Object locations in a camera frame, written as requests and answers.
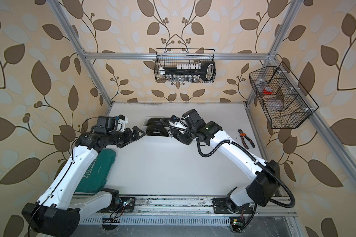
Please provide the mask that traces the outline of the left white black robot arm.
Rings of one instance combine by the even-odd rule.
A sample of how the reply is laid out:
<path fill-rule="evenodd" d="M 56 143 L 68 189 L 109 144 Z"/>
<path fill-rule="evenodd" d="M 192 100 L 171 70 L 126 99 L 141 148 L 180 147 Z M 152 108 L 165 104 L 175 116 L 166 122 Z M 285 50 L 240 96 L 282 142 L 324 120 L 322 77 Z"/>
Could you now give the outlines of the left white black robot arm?
<path fill-rule="evenodd" d="M 72 154 L 49 188 L 35 203 L 27 203 L 22 215 L 28 223 L 28 231 L 54 237 L 69 237 L 79 223 L 92 214 L 109 208 L 123 211 L 132 204 L 119 198 L 118 190 L 104 188 L 83 201 L 72 204 L 73 195 L 92 162 L 109 145 L 123 148 L 146 135 L 137 126 L 126 127 L 127 119 L 99 116 L 91 131 L 83 132 L 73 144 Z"/>

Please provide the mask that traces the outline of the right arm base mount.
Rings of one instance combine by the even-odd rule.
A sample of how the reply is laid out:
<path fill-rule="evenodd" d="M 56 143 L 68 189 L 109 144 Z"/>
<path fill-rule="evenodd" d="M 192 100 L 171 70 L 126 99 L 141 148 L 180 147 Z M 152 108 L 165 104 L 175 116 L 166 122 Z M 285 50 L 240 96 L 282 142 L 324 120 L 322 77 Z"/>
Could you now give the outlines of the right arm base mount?
<path fill-rule="evenodd" d="M 247 203 L 243 206 L 237 206 L 230 198 L 220 197 L 212 199 L 215 214 L 252 214 L 253 205 Z"/>

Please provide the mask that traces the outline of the black belt long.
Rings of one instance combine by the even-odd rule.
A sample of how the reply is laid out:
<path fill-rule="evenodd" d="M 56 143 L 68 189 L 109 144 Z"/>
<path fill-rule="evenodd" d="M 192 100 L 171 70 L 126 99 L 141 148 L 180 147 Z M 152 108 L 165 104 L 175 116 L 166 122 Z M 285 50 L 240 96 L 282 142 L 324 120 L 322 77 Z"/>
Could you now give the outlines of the black belt long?
<path fill-rule="evenodd" d="M 170 124 L 169 121 L 164 120 L 164 118 L 150 118 L 146 122 L 146 126 L 155 125 L 155 126 L 167 127 L 169 124 Z"/>

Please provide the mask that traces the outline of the white divided storage tray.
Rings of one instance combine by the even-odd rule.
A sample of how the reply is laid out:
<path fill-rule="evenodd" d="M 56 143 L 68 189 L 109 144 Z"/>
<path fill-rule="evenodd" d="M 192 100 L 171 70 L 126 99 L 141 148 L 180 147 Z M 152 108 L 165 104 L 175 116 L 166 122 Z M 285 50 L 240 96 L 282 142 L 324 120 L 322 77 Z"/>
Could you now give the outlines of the white divided storage tray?
<path fill-rule="evenodd" d="M 147 128 L 146 122 L 147 122 L 149 119 L 150 119 L 150 117 L 147 117 L 147 118 L 144 120 L 143 130 L 145 131 L 145 133 L 146 133 L 146 128 Z M 185 132 L 183 132 L 183 131 L 178 131 L 178 130 L 176 130 L 176 129 L 169 128 L 168 126 L 165 127 L 165 128 L 168 130 L 169 136 L 178 136 L 179 133 L 180 133 L 181 135 L 185 135 L 185 136 L 188 137 L 188 138 L 192 138 L 192 136 L 191 136 L 190 134 L 185 133 Z"/>

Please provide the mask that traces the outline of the black belt front loop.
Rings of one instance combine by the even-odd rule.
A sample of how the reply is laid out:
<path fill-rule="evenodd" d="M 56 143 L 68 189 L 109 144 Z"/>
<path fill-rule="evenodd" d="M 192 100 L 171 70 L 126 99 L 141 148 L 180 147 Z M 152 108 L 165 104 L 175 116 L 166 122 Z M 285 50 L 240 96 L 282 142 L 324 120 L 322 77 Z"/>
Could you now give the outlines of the black belt front loop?
<path fill-rule="evenodd" d="M 146 135 L 148 135 L 148 136 L 169 137 L 169 132 L 163 126 L 150 124 L 146 128 Z"/>

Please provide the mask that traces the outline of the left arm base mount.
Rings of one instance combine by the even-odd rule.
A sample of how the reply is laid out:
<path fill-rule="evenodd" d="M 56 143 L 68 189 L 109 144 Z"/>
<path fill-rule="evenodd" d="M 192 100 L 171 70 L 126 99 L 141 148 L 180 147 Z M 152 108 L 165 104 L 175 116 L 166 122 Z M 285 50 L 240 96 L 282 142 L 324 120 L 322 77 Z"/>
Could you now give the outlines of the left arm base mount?
<path fill-rule="evenodd" d="M 108 207 L 101 209 L 98 213 L 122 212 L 123 209 L 133 210 L 135 201 L 135 197 L 115 197 Z"/>

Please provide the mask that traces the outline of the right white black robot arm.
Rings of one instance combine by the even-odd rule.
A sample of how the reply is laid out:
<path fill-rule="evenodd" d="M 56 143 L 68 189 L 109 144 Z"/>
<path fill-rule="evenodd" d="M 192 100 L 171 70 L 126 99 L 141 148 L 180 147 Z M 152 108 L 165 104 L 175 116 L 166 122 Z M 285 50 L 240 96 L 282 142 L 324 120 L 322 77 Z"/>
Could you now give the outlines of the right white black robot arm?
<path fill-rule="evenodd" d="M 230 212 L 236 213 L 242 206 L 250 203 L 266 206 L 271 202 L 284 208 L 295 206 L 293 193 L 280 179 L 277 162 L 267 162 L 250 153 L 220 125 L 214 121 L 206 123 L 195 109 L 189 110 L 181 118 L 172 116 L 160 121 L 174 131 L 174 137 L 182 143 L 189 145 L 195 141 L 201 157 L 208 158 L 219 151 L 249 178 L 250 184 L 234 188 L 225 198 L 225 207 Z"/>

